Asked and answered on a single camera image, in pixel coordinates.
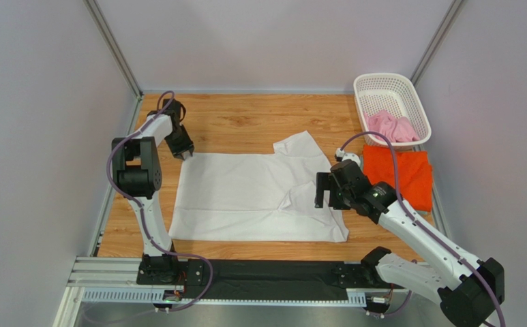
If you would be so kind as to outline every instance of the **orange cloth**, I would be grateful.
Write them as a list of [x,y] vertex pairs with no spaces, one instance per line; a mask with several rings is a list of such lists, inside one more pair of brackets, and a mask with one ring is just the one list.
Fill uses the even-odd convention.
[[[364,146],[364,174],[372,184],[383,181],[394,185],[394,168],[388,148]],[[400,174],[400,193],[419,211],[432,210],[432,166],[427,153],[397,152],[398,172]]]

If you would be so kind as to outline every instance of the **pink cloth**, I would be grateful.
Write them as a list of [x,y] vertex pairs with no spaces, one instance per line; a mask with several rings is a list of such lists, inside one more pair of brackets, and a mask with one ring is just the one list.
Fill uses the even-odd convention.
[[384,134],[390,142],[412,142],[421,139],[408,118],[404,116],[396,119],[386,110],[381,110],[370,117],[364,113],[364,119],[368,123],[368,130]]

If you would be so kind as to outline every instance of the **white cloth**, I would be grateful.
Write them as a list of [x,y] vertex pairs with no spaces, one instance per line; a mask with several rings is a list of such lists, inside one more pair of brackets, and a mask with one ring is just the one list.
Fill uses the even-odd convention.
[[170,235],[182,240],[345,242],[342,213],[314,207],[330,163],[304,131],[272,155],[194,153],[183,162]]

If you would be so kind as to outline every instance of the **basket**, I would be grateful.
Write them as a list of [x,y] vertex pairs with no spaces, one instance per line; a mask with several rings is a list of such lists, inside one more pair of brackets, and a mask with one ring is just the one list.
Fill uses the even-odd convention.
[[[360,75],[354,81],[354,94],[363,131],[369,130],[364,113],[372,116],[381,110],[386,110],[396,118],[405,116],[410,120],[420,140],[392,142],[394,149],[412,149],[427,142],[431,137],[431,125],[417,95],[417,90],[408,78],[390,73]],[[368,145],[387,146],[386,142],[373,135],[366,135],[364,138]]]

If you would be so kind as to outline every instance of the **wooden surface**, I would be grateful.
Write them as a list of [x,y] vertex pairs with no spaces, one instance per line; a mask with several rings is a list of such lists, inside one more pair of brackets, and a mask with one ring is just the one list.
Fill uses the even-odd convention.
[[[145,96],[137,128],[148,111],[156,109],[157,99],[158,95]],[[308,130],[334,164],[336,148],[361,131],[352,95],[178,95],[177,99],[188,109],[184,124],[196,152],[273,153],[274,142]],[[363,138],[359,138],[346,150],[360,154],[363,145]],[[163,174],[160,204],[164,224],[169,228],[182,161],[172,158],[165,143],[158,151]],[[178,252],[209,259],[359,261],[377,246],[387,247],[407,260],[419,258],[398,237],[367,217],[344,211],[344,222],[350,230],[345,243],[174,242]],[[98,255],[142,255],[136,217],[121,196],[115,198]]]

